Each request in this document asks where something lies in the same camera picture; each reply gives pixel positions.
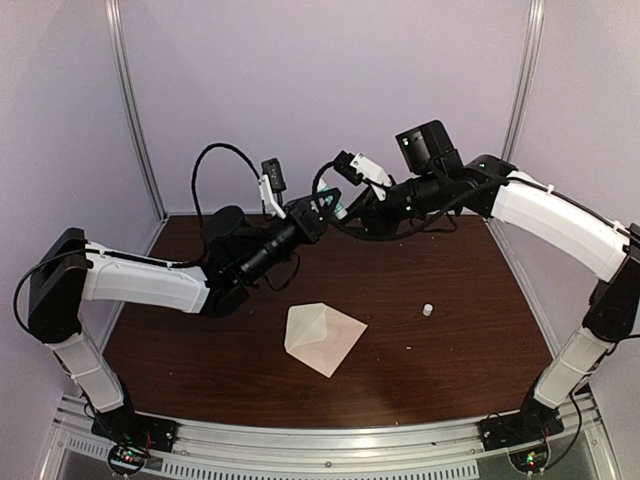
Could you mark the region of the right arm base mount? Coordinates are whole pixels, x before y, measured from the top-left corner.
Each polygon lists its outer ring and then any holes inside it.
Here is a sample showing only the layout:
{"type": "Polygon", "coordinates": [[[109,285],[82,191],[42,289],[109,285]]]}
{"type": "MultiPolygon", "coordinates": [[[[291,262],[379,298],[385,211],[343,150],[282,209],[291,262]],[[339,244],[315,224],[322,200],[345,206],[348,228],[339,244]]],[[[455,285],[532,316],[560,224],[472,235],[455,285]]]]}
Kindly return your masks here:
{"type": "Polygon", "coordinates": [[[565,427],[557,408],[526,399],[515,413],[490,414],[478,422],[478,429],[484,450],[493,451],[542,441],[565,427]]]}

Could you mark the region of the white glue stick cap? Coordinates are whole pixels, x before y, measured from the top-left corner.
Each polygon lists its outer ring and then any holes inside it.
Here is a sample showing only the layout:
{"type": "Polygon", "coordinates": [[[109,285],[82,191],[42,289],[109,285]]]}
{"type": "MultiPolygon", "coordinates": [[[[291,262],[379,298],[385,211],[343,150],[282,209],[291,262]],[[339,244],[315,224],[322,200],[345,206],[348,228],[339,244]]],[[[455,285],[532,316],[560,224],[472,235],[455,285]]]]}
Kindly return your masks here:
{"type": "Polygon", "coordinates": [[[432,315],[433,311],[434,311],[433,305],[430,303],[425,303],[422,308],[422,315],[424,317],[429,317],[432,315]]]}

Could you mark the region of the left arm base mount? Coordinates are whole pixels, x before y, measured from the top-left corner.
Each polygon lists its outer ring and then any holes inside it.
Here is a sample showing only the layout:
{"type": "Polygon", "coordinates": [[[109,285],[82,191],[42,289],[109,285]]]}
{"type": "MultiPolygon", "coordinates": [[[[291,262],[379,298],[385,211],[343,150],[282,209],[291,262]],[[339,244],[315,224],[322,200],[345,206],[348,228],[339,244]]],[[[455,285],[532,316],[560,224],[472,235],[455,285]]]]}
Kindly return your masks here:
{"type": "Polygon", "coordinates": [[[94,417],[91,432],[124,447],[171,453],[178,430],[177,422],[137,413],[125,384],[120,382],[120,386],[124,403],[114,410],[100,412],[87,399],[87,406],[94,417]]]}

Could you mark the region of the green white glue stick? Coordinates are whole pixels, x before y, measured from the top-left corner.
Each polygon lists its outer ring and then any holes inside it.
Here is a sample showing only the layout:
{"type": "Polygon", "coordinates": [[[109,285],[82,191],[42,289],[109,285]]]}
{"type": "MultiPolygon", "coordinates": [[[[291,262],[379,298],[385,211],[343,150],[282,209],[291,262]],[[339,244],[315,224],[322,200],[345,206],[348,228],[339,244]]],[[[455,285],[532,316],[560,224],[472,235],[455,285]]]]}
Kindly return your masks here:
{"type": "MultiPolygon", "coordinates": [[[[317,186],[317,192],[323,193],[331,190],[331,187],[323,180],[320,179],[317,186]]],[[[324,204],[334,207],[333,216],[338,220],[343,220],[347,215],[347,210],[339,199],[334,196],[327,195],[321,199],[324,204]]]]}

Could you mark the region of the beige envelope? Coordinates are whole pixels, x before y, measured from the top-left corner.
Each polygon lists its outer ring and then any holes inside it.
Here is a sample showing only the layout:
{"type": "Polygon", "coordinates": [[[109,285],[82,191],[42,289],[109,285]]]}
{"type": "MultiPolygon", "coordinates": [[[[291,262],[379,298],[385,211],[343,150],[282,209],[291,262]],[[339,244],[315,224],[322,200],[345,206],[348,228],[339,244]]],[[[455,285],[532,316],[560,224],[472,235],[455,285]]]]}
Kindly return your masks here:
{"type": "Polygon", "coordinates": [[[304,365],[331,378],[368,326],[324,303],[289,308],[285,351],[304,365]]]}

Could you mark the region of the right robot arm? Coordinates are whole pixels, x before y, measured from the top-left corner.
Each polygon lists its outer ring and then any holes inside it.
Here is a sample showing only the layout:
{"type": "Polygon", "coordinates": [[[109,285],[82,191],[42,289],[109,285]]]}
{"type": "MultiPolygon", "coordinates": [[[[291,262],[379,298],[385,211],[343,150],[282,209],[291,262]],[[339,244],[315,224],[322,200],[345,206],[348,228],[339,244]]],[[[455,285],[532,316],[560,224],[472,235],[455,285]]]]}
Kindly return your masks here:
{"type": "Polygon", "coordinates": [[[634,330],[639,303],[639,231],[599,215],[515,165],[483,154],[463,162],[442,122],[430,121],[396,137],[412,178],[396,182],[358,153],[349,164],[373,190],[362,221],[375,234],[392,234],[412,214],[433,221],[453,210],[474,212],[537,248],[526,255],[534,284],[545,293],[582,293],[571,300],[575,328],[536,380],[513,419],[519,440],[535,440],[551,424],[550,410],[584,385],[598,364],[634,330]]]}

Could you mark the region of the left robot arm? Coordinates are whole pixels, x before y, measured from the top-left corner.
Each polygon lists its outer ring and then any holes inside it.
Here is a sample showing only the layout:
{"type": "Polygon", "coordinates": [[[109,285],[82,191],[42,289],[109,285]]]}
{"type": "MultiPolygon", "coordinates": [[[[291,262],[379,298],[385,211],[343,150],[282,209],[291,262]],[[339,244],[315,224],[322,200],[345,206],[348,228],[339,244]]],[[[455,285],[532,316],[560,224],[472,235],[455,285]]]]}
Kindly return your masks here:
{"type": "Polygon", "coordinates": [[[250,297],[269,270],[326,231],[341,193],[336,188],[288,202],[264,227],[249,223],[238,206],[205,222],[208,249],[194,264],[110,250],[67,229],[29,273],[27,329],[47,345],[123,444],[137,442],[144,424],[130,411],[125,387],[108,366],[79,316],[82,303],[116,301],[222,318],[250,297]]]}

